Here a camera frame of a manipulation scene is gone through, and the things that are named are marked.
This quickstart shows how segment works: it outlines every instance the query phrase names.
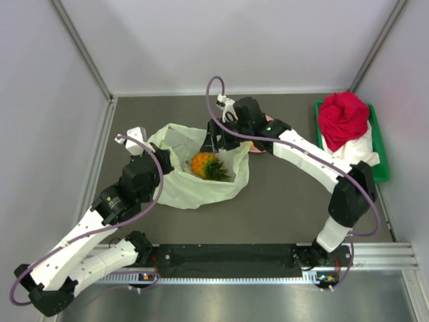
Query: plastic bag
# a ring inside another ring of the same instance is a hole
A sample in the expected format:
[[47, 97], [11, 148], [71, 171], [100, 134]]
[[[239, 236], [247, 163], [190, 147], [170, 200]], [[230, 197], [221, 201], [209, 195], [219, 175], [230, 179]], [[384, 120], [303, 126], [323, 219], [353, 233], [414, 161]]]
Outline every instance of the plastic bag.
[[247, 185], [250, 142], [217, 154], [228, 170], [230, 182], [203, 180], [192, 172], [192, 157], [198, 153], [205, 138], [206, 130], [170, 123], [148, 139], [159, 148], [170, 150], [174, 167], [174, 171], [164, 177], [164, 189], [158, 203], [179, 209], [197, 209], [201, 205], [232, 199]]

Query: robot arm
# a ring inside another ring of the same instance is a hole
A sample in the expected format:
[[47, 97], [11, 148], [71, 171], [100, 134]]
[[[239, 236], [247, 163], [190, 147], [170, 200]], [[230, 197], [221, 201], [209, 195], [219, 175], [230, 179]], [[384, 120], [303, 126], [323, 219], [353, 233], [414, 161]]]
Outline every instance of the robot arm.
[[[298, 256], [298, 261], [300, 266], [316, 266], [326, 259], [334, 258], [335, 250], [342, 244], [359, 218], [368, 211], [369, 204], [349, 180], [339, 175], [336, 170], [309, 157], [308, 154], [352, 176], [374, 201], [377, 195], [371, 167], [364, 162], [356, 166], [347, 164], [344, 160], [335, 158], [306, 141], [288, 124], [278, 119], [267, 121], [258, 102], [251, 97], [234, 102], [219, 95], [217, 106], [223, 110], [223, 117], [219, 121], [227, 129], [247, 136], [279, 139], [295, 145], [294, 148], [277, 142], [253, 141], [259, 150], [268, 151], [278, 158], [287, 160], [313, 176], [332, 194], [328, 207], [330, 216], [314, 240], [311, 254], [301, 258]], [[242, 141], [245, 140], [223, 131], [211, 119], [208, 121], [207, 136], [200, 151], [216, 153], [219, 148], [232, 150]]]
[[[140, 127], [127, 132], [128, 136], [145, 142], [145, 130]], [[152, 252], [152, 245], [143, 233], [134, 231], [114, 248], [86, 258], [89, 252], [117, 228], [92, 234], [68, 244], [68, 241], [88, 233], [122, 223], [141, 211], [141, 203], [150, 202], [160, 183], [155, 162], [143, 149], [131, 141], [117, 140], [132, 154], [131, 161], [122, 170], [118, 182], [101, 192], [84, 217], [56, 247], [61, 252], [50, 256], [21, 280], [29, 292], [32, 304], [45, 316], [55, 315], [65, 309], [87, 286], [105, 275], [135, 263], [144, 265]], [[163, 174], [170, 173], [170, 152], [155, 145], [146, 146], [160, 162]], [[20, 276], [29, 265], [22, 264], [15, 270]]]

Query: green plastic basket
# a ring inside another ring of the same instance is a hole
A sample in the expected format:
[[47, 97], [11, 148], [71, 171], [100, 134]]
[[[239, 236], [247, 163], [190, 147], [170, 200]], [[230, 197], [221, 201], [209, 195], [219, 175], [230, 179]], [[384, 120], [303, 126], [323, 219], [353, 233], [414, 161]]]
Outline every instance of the green plastic basket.
[[[322, 145], [322, 133], [320, 132], [317, 118], [319, 116], [319, 106], [323, 104], [322, 101], [317, 101], [314, 106], [315, 118], [316, 118], [316, 130], [317, 130], [317, 145], [323, 149]], [[372, 127], [373, 137], [373, 151], [377, 152], [380, 157], [380, 163], [373, 166], [374, 182], [386, 182], [390, 179], [389, 164], [387, 163], [386, 153], [383, 147], [383, 140], [381, 139], [380, 128], [378, 127], [377, 116], [375, 115], [374, 106], [368, 104], [369, 107], [369, 123]]]

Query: white cloth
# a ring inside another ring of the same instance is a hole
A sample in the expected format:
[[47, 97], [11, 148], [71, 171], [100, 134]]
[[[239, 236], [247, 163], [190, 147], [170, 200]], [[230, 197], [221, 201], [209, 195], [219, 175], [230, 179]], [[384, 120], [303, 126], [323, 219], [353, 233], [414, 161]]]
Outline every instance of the white cloth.
[[377, 152], [373, 152], [373, 138], [371, 132], [372, 127], [368, 122], [368, 131], [366, 131], [363, 136], [359, 139], [347, 141], [345, 145], [334, 153], [329, 150], [322, 136], [323, 150], [336, 158], [347, 161], [349, 164], [358, 164], [359, 161], [364, 161], [370, 166], [375, 166], [380, 163], [380, 157]]

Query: red cloth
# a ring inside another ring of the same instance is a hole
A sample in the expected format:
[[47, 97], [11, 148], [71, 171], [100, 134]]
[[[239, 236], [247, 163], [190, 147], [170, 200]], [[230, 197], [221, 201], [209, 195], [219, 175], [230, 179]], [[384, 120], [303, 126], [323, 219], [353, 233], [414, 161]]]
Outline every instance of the red cloth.
[[368, 130], [369, 108], [350, 92], [334, 93], [319, 106], [318, 123], [328, 148], [335, 152]]

